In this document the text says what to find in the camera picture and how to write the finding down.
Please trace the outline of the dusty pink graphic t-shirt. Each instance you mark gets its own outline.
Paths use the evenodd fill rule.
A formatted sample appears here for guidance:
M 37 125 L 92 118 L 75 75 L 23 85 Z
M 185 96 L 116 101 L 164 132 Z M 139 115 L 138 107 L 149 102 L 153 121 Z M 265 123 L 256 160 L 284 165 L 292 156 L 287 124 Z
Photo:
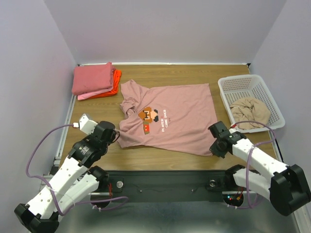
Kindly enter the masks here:
M 147 88 L 134 80 L 121 84 L 121 148 L 148 146 L 211 156 L 217 122 L 209 84 Z

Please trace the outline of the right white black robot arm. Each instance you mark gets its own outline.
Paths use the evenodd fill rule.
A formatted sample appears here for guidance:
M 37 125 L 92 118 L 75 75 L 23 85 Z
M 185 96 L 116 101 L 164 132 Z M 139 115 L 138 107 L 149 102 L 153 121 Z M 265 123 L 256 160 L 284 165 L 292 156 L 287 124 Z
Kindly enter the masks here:
M 303 169 L 298 165 L 280 162 L 253 144 L 236 125 L 227 128 L 222 121 L 209 127 L 216 139 L 210 151 L 224 157 L 230 153 L 247 162 L 225 172 L 224 185 L 228 189 L 243 187 L 266 198 L 274 209 L 288 216 L 311 201 L 311 191 Z

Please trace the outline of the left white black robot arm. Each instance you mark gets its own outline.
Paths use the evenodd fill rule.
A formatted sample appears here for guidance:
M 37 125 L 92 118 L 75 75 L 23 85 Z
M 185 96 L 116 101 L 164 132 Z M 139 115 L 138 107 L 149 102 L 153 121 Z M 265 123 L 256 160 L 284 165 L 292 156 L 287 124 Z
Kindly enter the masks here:
M 62 166 L 47 181 L 35 176 L 44 188 L 26 204 L 14 210 L 20 223 L 31 233 L 53 233 L 59 226 L 59 216 L 64 216 L 87 194 L 104 191 L 108 187 L 108 173 L 94 163 L 107 153 L 119 132 L 111 122 L 97 123 L 83 115 L 79 122 L 70 125 L 86 134 L 76 142 Z

